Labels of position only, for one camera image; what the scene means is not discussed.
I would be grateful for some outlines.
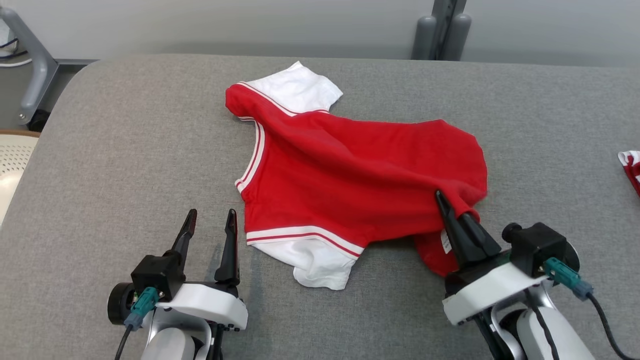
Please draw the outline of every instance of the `brown rim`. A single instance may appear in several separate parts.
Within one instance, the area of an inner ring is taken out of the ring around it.
[[[40,137],[40,133],[36,133],[35,131],[9,130],[9,129],[0,130],[0,135],[30,136],[32,138],[39,138]]]

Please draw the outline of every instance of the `gray metal bracket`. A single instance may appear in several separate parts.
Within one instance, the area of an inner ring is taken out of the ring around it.
[[[20,110],[15,115],[15,120],[20,125],[27,124],[38,109],[40,101],[44,97],[51,79],[56,74],[58,63],[53,60],[47,49],[20,19],[15,11],[0,7],[0,18],[9,26],[20,44],[29,51],[33,60],[33,76],[27,91],[20,103]]]
[[[431,16],[418,20],[412,60],[460,61],[471,17],[462,13],[467,0],[435,0]]]

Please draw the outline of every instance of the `gray floor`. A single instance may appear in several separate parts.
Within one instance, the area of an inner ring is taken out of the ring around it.
[[[28,54],[15,61],[27,58]],[[61,66],[39,108],[51,111],[67,83],[82,67]],[[18,125],[15,116],[20,109],[20,101],[31,81],[32,73],[32,64],[9,69],[0,68],[0,129],[25,129],[24,126]]]

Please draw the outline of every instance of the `white cable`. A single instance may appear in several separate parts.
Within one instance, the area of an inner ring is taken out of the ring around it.
[[[18,66],[27,65],[30,62],[31,62],[31,59],[20,61],[19,63],[9,63],[9,64],[0,63],[0,67],[18,67]]]

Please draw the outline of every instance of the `white perforated basket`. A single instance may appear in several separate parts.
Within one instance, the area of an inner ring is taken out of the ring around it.
[[[0,225],[40,133],[0,130]]]

